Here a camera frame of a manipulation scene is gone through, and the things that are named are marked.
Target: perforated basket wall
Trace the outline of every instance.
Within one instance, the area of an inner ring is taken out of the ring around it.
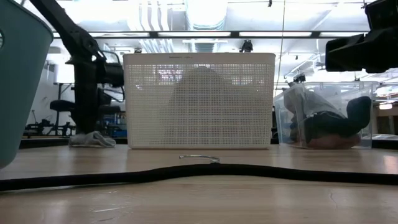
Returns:
[[[126,54],[131,148],[264,148],[274,54]]]

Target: table surface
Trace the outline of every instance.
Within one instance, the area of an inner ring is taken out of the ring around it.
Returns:
[[[0,179],[128,172],[208,159],[307,170],[398,174],[398,151],[25,149]],[[265,177],[203,176],[147,184],[5,192],[1,223],[398,223],[394,186],[304,182]]]

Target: desk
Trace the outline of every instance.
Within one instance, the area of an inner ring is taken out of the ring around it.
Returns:
[[[206,154],[222,163],[309,170],[398,173],[398,151],[69,149],[19,151],[0,179],[95,174],[208,163],[179,160]],[[137,185],[24,190],[0,195],[2,223],[398,223],[393,186],[207,176]]]

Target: gray cloth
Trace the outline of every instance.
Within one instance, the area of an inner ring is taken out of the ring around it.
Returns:
[[[98,131],[88,134],[77,134],[69,139],[70,147],[114,147],[116,141],[105,138]]]

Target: transparent container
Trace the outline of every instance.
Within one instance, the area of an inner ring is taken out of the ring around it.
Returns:
[[[274,98],[279,144],[371,147],[376,87],[377,82],[294,83]]]

